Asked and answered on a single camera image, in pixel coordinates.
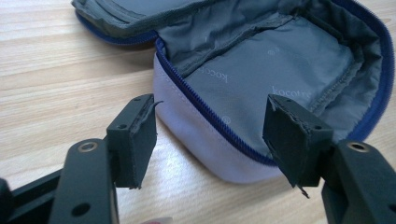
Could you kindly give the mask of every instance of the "wood grain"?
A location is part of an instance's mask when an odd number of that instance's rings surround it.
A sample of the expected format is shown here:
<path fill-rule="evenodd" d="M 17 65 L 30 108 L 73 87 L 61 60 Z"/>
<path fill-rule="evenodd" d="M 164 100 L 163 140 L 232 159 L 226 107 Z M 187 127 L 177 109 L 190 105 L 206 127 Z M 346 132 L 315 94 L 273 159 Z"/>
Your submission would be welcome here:
<path fill-rule="evenodd" d="M 396 2 L 361 0 L 396 36 Z M 0 176 L 12 189 L 63 166 L 74 143 L 105 136 L 126 103 L 152 92 L 151 45 L 114 47 L 87 32 L 68 1 L 0 2 Z M 367 139 L 396 167 L 396 103 Z M 326 223 L 285 177 L 235 185 L 210 174 L 158 120 L 141 190 L 119 189 L 121 223 Z"/>

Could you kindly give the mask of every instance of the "black plastic part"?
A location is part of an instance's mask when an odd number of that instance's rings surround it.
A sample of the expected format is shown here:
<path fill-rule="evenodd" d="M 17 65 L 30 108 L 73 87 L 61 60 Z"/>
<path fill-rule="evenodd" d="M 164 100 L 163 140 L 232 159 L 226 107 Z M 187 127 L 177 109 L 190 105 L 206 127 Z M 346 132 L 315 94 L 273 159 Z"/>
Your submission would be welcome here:
<path fill-rule="evenodd" d="M 49 223 L 119 223 L 105 141 L 88 139 L 69 149 Z"/>
<path fill-rule="evenodd" d="M 330 148 L 332 128 L 291 99 L 270 94 L 262 138 L 293 187 L 318 185 L 318 156 Z"/>
<path fill-rule="evenodd" d="M 14 208 L 14 199 L 7 181 L 0 178 L 0 224 L 6 223 Z"/>
<path fill-rule="evenodd" d="M 47 223 L 61 170 L 14 189 L 13 212 L 7 223 Z"/>
<path fill-rule="evenodd" d="M 115 155 L 118 188 L 141 188 L 157 141 L 153 94 L 134 98 L 107 128 L 107 146 Z"/>
<path fill-rule="evenodd" d="M 323 189 L 329 223 L 396 221 L 396 173 L 378 150 L 343 140 L 336 146 L 332 161 L 344 193 Z"/>

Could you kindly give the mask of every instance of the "pouch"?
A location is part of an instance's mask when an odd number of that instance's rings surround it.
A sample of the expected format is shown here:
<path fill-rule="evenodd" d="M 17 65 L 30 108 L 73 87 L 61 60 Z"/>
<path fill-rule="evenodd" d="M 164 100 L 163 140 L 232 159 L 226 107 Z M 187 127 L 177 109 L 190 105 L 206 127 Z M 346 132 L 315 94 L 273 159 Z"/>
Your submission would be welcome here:
<path fill-rule="evenodd" d="M 212 173 L 234 183 L 280 174 L 262 140 L 267 95 L 289 97 L 363 140 L 393 86 L 389 32 L 352 0 L 74 0 L 111 44 L 155 40 L 158 117 Z"/>

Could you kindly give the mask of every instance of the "blue zipper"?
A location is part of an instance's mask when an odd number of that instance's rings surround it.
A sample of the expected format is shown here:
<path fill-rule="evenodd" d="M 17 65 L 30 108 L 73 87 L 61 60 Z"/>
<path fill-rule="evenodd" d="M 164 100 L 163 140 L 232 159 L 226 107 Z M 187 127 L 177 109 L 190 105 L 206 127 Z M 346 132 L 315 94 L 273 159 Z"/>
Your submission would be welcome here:
<path fill-rule="evenodd" d="M 109 35 L 103 34 L 100 30 L 94 27 L 89 21 L 83 18 L 76 12 L 78 20 L 89 30 L 91 31 L 96 37 L 100 38 L 101 40 L 107 42 L 108 44 L 112 45 L 123 45 L 123 46 L 133 46 L 139 45 L 151 40 L 158 38 L 158 34 L 156 31 L 152 30 L 141 35 L 136 35 L 128 38 L 116 38 Z"/>
<path fill-rule="evenodd" d="M 189 101 L 197 108 L 197 110 L 209 121 L 209 123 L 235 148 L 240 152 L 250 157 L 254 161 L 268 165 L 276 166 L 276 163 L 258 153 L 248 144 L 246 144 L 232 129 L 230 129 L 219 116 L 201 99 L 201 97 L 190 87 L 184 78 L 178 73 L 175 67 L 169 63 L 166 56 L 163 54 L 163 41 L 158 38 L 155 42 L 157 49 L 157 57 L 165 73 L 172 79 L 177 87 L 189 99 Z"/>
<path fill-rule="evenodd" d="M 390 96 L 392 94 L 394 82 L 394 53 L 390 33 L 385 24 L 367 7 L 361 3 L 345 0 L 332 0 L 336 5 L 343 7 L 351 14 L 355 15 L 366 24 L 381 38 L 381 55 L 383 56 L 381 78 L 379 81 L 376 96 L 354 130 L 348 135 L 348 139 L 363 141 L 375 125 L 379 122 L 387 109 Z"/>

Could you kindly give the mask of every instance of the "gray fabric lining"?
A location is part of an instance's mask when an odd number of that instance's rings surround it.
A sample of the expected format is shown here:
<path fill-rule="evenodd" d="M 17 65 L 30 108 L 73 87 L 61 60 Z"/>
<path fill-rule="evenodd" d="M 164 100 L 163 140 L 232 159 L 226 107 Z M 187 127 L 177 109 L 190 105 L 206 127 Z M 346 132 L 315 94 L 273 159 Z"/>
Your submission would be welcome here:
<path fill-rule="evenodd" d="M 295 18 L 207 61 L 186 80 L 238 136 L 266 154 L 262 125 L 269 93 L 307 108 L 313 102 L 325 107 L 360 65 L 348 47 L 306 19 Z"/>

